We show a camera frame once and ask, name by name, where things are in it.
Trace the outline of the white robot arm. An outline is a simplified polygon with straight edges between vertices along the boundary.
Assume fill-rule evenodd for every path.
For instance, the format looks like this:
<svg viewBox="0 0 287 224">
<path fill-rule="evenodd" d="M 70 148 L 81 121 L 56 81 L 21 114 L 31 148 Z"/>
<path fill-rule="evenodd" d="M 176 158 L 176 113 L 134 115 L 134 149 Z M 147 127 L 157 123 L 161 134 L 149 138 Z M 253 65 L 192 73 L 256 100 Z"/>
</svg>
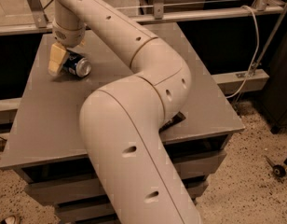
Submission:
<svg viewBox="0 0 287 224">
<path fill-rule="evenodd" d="M 131 70 L 82 104 L 80 132 L 121 224 L 202 224 L 159 137 L 191 87 L 186 61 L 103 0 L 55 0 L 56 32 L 87 25 Z"/>
</svg>

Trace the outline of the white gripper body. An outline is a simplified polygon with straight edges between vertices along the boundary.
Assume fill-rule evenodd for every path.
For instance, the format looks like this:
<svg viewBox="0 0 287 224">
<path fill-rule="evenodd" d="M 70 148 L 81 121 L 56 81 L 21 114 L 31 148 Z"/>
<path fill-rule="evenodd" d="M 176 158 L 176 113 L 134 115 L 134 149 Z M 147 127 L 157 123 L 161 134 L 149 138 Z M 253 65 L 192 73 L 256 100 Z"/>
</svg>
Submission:
<svg viewBox="0 0 287 224">
<path fill-rule="evenodd" d="M 86 26 L 83 22 L 80 22 L 73 30 L 63 28 L 56 21 L 52 23 L 54 38 L 66 48 L 74 48 L 79 45 L 84 39 L 85 30 Z"/>
</svg>

